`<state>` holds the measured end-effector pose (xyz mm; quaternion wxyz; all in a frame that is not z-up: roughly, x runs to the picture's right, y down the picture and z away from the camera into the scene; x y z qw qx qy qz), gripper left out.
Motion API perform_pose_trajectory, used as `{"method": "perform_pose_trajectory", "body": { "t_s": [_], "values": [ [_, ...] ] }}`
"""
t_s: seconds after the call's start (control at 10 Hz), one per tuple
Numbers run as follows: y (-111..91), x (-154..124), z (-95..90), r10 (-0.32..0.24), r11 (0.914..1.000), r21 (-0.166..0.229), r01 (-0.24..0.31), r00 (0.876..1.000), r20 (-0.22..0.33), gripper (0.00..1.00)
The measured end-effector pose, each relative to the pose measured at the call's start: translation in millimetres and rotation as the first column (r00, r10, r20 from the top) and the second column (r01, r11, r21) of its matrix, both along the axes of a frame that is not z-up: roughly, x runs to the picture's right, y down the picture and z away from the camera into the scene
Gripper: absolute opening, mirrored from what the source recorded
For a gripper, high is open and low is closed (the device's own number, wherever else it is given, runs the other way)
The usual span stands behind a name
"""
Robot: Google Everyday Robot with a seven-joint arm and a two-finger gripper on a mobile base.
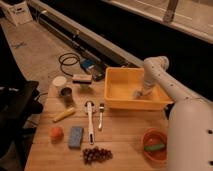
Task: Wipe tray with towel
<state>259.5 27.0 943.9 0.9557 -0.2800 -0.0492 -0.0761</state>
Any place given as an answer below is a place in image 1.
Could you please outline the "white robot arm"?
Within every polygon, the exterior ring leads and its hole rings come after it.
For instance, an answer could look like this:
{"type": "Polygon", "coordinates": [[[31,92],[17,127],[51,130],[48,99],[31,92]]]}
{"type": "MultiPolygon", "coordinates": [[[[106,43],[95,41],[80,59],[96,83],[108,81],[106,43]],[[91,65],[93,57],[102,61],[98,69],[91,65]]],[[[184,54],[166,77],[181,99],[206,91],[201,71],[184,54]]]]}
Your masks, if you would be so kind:
{"type": "Polygon", "coordinates": [[[166,70],[166,56],[143,61],[143,92],[158,83],[174,101],[167,139],[167,171],[213,171],[213,102],[187,88],[166,70]]]}

